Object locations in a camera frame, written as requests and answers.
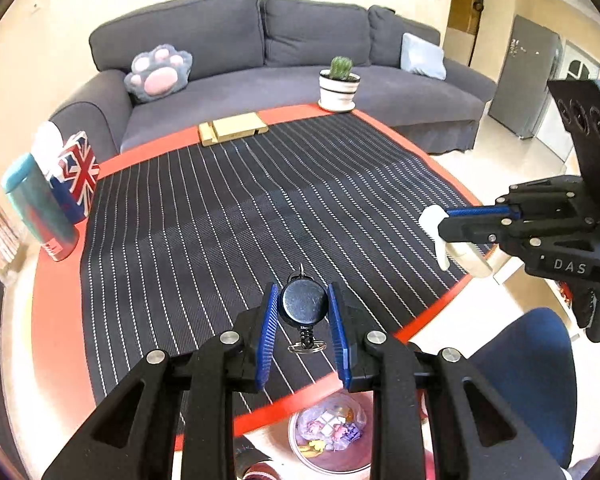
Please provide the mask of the black retractable badge reel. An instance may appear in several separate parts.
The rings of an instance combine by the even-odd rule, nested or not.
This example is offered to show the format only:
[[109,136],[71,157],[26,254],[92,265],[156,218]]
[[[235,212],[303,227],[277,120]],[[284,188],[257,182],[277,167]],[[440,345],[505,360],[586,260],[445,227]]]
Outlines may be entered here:
[[304,273],[304,267],[291,273],[277,299],[277,312],[287,325],[298,330],[299,339],[288,346],[294,354],[313,354],[326,349],[326,342],[314,336],[314,326],[326,318],[326,289]]

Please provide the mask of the purple paper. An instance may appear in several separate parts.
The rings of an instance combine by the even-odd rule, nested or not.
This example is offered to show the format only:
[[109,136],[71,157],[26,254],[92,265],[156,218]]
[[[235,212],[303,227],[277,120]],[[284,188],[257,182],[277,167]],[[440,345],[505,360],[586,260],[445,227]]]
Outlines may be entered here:
[[334,432],[330,437],[332,439],[332,449],[334,451],[343,451],[353,442],[360,440],[361,437],[362,431],[358,429],[358,426],[354,422],[345,422],[342,425],[338,424],[334,427]]

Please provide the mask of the pink trash bin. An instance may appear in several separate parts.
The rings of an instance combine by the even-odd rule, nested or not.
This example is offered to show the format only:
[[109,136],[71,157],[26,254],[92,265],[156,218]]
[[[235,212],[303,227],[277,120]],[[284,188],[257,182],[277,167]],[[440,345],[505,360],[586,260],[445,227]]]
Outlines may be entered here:
[[[362,437],[343,451],[332,449],[334,427],[342,425],[338,406],[350,406],[354,423]],[[319,474],[344,476],[370,470],[374,422],[373,395],[369,392],[348,393],[341,390],[291,416],[287,434],[291,451],[301,463]]]

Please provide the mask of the black striped table mat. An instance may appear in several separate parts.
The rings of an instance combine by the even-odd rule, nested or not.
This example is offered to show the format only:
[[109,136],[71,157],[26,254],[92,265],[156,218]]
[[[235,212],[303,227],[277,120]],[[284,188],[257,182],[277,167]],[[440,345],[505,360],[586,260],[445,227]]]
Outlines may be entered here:
[[102,179],[81,259],[92,390],[102,400],[150,350],[191,352],[303,272],[395,333],[463,278],[418,219],[468,198],[354,115],[194,144]]

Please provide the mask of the grey refrigerator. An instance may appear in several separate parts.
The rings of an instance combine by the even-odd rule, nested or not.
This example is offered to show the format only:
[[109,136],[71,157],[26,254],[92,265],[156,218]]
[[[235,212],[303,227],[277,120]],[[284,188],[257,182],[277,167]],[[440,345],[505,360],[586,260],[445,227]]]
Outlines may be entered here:
[[556,32],[516,15],[489,116],[519,139],[533,138],[561,54]]

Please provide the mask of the light blue cushion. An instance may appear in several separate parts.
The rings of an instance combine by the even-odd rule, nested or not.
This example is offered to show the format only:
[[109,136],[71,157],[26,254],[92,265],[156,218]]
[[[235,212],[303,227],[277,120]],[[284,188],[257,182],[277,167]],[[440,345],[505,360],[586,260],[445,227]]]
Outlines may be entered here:
[[404,72],[445,80],[444,51],[410,32],[402,36],[400,69]]

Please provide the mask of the potted cactus striped pot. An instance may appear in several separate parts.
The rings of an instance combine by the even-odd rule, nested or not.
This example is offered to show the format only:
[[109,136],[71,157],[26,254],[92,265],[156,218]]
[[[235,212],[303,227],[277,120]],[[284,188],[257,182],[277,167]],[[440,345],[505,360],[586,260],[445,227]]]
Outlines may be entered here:
[[329,68],[318,76],[320,98],[318,106],[332,113],[349,113],[355,109],[354,97],[361,77],[352,73],[353,62],[345,56],[336,56]]

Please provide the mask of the teal tumbler bottle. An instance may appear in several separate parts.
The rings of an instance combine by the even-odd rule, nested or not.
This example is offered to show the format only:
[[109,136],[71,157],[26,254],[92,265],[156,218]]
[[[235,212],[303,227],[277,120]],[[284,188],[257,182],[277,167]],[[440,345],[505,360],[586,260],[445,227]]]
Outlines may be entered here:
[[67,258],[76,248],[78,230],[60,208],[30,153],[18,156],[8,166],[1,186],[23,224],[50,258],[56,262]]

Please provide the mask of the union jack tissue box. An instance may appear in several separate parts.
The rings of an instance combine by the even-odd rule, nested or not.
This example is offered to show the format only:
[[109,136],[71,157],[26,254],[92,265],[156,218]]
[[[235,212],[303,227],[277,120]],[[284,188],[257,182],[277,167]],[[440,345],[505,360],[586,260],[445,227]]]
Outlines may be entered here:
[[53,122],[42,122],[33,135],[31,154],[68,220],[77,224],[90,214],[99,164],[85,131],[62,140]]

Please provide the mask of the wooden stand block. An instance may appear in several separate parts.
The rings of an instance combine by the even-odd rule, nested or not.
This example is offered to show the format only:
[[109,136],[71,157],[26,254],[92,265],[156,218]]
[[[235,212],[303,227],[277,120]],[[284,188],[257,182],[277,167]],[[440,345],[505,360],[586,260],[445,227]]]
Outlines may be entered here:
[[198,126],[200,143],[211,146],[268,132],[268,125],[256,114],[247,113],[203,122]]

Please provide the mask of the cat paw cushion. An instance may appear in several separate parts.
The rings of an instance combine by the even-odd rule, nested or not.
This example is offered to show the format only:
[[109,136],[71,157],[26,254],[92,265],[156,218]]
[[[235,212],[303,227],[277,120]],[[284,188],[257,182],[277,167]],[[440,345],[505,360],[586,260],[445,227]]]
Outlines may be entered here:
[[125,89],[139,103],[163,99],[186,88],[193,64],[189,52],[159,44],[133,58],[124,77]]

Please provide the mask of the dark grey sofa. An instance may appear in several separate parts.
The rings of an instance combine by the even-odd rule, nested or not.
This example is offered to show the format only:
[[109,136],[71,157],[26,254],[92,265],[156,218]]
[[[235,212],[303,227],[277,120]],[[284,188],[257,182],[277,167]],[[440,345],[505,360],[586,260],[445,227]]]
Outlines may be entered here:
[[[361,83],[358,110],[429,154],[470,150],[495,82],[445,60],[436,79],[401,66],[402,38],[438,44],[437,29],[385,6],[309,0],[171,0],[98,26],[97,73],[54,111],[62,136],[84,132],[98,160],[185,128],[249,112],[314,103],[338,55]],[[140,102],[126,90],[133,58],[162,44],[193,58],[187,86]]]

